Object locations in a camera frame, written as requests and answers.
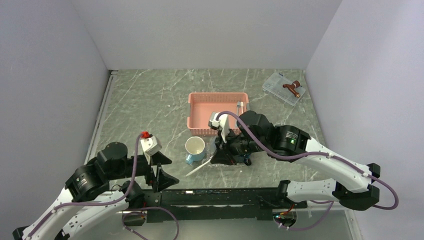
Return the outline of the white toothbrush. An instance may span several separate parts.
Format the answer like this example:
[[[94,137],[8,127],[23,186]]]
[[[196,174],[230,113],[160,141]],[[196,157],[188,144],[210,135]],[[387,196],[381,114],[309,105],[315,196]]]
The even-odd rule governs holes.
[[[244,113],[244,102],[242,102],[242,101],[238,101],[237,103],[236,103],[236,114],[238,115],[238,116],[240,116],[241,114],[243,114]]]
[[[185,175],[185,177],[188,177],[188,176],[196,173],[197,171],[199,171],[200,169],[202,169],[203,167],[205,167],[206,165],[208,165],[211,162],[211,160],[212,160],[211,158],[208,159],[206,162],[202,163],[201,165],[199,165],[198,167],[196,167],[195,169],[193,169],[192,171],[190,171],[189,173],[187,173]]]

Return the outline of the clear textured plastic tray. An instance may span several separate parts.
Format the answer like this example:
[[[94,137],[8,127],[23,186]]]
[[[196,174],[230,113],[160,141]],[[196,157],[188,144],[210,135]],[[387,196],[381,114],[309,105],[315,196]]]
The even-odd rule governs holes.
[[[216,152],[217,148],[216,148],[216,145],[215,145],[215,139],[216,138],[214,138],[212,140],[212,143],[210,144],[210,156],[207,156],[207,145],[206,145],[206,142],[204,141],[205,142],[205,157],[204,157],[204,159],[207,159],[207,160],[211,159],[212,156],[214,155],[214,153]],[[236,161],[236,164],[243,163],[243,158],[235,159],[235,161]]]

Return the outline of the dark blue mug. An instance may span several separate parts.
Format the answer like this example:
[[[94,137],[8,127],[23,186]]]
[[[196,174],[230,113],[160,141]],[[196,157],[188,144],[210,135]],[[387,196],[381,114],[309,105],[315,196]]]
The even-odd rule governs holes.
[[[250,155],[244,155],[244,156],[242,157],[242,159],[243,159],[243,163],[244,163],[246,166],[251,166],[251,165],[252,165],[252,161],[251,161]]]

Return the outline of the light blue mug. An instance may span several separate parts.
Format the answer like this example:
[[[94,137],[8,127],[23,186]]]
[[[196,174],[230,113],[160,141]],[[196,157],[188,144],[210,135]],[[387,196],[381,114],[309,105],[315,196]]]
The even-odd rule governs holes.
[[[187,157],[185,163],[188,165],[193,164],[204,159],[206,155],[206,144],[204,140],[199,136],[192,136],[185,142],[185,150]]]

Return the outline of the pink plastic perforated basket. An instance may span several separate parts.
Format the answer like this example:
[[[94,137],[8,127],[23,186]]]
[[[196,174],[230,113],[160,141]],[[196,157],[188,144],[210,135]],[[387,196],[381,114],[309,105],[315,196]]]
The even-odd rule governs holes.
[[[212,112],[230,111],[237,114],[237,102],[244,102],[244,112],[250,109],[245,92],[192,92],[188,95],[187,128],[192,136],[213,137],[217,131],[209,128]]]

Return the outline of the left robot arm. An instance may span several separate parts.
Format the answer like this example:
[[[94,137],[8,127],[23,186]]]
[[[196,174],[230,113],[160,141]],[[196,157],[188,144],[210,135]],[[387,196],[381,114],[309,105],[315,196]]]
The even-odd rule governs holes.
[[[163,170],[172,163],[153,148],[147,159],[128,157],[124,143],[109,143],[87,164],[77,168],[51,206],[34,223],[16,228],[15,240],[69,240],[99,224],[101,220],[127,209],[147,204],[145,193],[135,181],[143,176],[154,193],[176,185],[179,180]]]

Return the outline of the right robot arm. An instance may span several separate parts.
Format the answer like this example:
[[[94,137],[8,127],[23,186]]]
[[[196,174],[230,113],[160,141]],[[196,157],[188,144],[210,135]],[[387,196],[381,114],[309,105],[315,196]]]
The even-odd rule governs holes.
[[[230,128],[230,111],[213,112],[208,120],[217,135],[211,164],[234,166],[252,164],[251,155],[265,152],[277,161],[315,168],[327,175],[321,181],[282,180],[276,203],[287,208],[304,201],[331,201],[356,211],[376,207],[380,190],[374,185],[381,168],[375,163],[360,164],[326,148],[307,132],[292,125],[273,125],[263,114],[249,110],[235,117],[239,133]]]

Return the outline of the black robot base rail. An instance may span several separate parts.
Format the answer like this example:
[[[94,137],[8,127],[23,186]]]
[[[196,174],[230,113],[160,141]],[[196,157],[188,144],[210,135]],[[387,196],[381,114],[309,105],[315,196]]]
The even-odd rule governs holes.
[[[279,211],[307,208],[278,196],[276,187],[166,189],[154,193],[143,189],[129,203],[129,210],[146,208],[147,223],[184,220],[256,219],[271,221]]]

